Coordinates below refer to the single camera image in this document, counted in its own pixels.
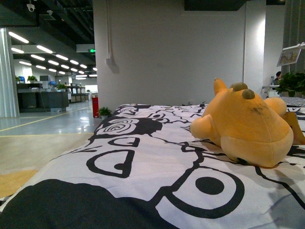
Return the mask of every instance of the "printed bedding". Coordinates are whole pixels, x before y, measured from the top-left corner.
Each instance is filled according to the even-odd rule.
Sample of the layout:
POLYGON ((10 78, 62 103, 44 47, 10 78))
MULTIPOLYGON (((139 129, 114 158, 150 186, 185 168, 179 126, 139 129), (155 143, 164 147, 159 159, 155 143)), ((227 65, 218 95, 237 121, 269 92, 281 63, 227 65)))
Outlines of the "printed bedding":
POLYGON ((272 169, 233 162, 190 134, 204 109, 120 106, 1 206, 0 228, 304 228, 305 148, 272 169))

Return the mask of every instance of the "plush toy ear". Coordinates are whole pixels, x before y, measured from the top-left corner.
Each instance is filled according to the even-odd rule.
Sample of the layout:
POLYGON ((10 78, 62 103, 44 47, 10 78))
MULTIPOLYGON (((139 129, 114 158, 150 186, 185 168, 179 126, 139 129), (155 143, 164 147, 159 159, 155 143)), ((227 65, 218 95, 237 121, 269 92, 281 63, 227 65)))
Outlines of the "plush toy ear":
POLYGON ((210 114, 195 119, 190 126, 191 134, 197 138, 209 138, 213 131, 212 121, 210 114))
POLYGON ((219 93, 220 91, 225 90, 225 89, 227 89, 227 86, 224 84, 222 79, 215 78, 214 79, 214 93, 215 93, 215 95, 217 93, 219 93))

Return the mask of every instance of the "yellow floor line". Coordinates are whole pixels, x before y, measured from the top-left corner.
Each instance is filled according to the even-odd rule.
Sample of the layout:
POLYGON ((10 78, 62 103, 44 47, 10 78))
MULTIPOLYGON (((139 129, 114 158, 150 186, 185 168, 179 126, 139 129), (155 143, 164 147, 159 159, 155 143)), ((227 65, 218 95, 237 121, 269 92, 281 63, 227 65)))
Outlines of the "yellow floor line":
POLYGON ((88 133, 70 133, 70 134, 49 134, 49 135, 6 135, 6 136, 0 136, 0 137, 37 137, 37 136, 54 136, 54 135, 83 135, 83 134, 94 134, 93 132, 88 133))
MULTIPOLYGON (((80 110, 83 110, 83 109, 87 109, 89 107, 90 106, 87 106, 87 107, 84 107, 84 108, 81 108, 81 109, 78 109, 78 110, 75 110, 75 111, 80 111, 80 110)), ((40 120, 36 120, 36 121, 33 121, 33 122, 29 122, 29 123, 25 123, 25 124, 21 124, 21 125, 16 125, 16 126, 13 126, 13 127, 10 127, 10 128, 0 130, 0 132, 6 131, 6 130, 11 130, 11 129, 21 127, 21 126, 24 126, 24 125, 29 125, 29 124, 32 124, 32 123, 40 122, 40 121, 47 120, 47 119, 50 119, 50 118, 55 118, 55 117, 58 117, 58 116, 61 116, 61 115, 66 115, 66 114, 69 114, 69 113, 72 113, 72 112, 75 112, 75 111, 67 111, 66 113, 63 113, 63 114, 58 114, 58 115, 55 115, 55 116, 50 116, 50 117, 43 118, 43 119, 40 119, 40 120)))

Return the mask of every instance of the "column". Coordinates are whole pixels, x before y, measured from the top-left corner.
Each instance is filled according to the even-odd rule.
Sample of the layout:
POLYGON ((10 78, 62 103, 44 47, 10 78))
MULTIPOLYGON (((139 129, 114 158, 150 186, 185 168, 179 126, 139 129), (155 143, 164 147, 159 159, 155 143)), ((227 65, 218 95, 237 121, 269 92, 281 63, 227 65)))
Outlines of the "column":
MULTIPOLYGON (((283 48, 305 42, 305 1, 286 0, 283 48)), ((301 50, 297 63, 282 66, 282 75, 287 72, 304 72, 305 50, 301 50)))
POLYGON ((0 28, 0 118, 19 117, 17 86, 8 30, 0 28))

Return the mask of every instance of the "mattress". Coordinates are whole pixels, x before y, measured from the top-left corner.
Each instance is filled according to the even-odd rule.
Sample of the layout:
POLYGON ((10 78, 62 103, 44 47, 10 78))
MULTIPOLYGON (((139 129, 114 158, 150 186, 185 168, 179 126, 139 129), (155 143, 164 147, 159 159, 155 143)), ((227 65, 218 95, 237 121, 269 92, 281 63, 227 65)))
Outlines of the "mattress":
MULTIPOLYGON (((1 206, 0 228, 303 228, 305 147, 239 164, 190 134, 205 107, 121 105, 1 206)), ((305 130, 305 109, 288 110, 305 130)))

